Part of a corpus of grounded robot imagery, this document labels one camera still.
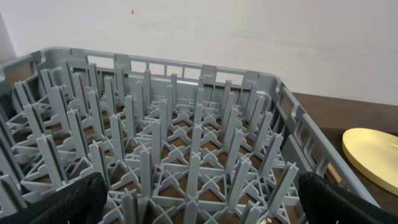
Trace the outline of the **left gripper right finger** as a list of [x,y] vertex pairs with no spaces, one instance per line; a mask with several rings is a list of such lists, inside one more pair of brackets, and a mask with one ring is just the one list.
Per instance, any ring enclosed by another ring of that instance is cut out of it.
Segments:
[[397,224],[397,216],[331,183],[316,173],[298,179],[298,196],[309,224]]

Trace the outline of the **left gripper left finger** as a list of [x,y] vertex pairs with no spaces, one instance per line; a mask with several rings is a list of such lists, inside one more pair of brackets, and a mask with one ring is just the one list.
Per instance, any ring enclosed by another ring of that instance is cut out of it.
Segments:
[[98,223],[107,196],[103,175],[94,172],[19,212],[1,218],[1,223]]

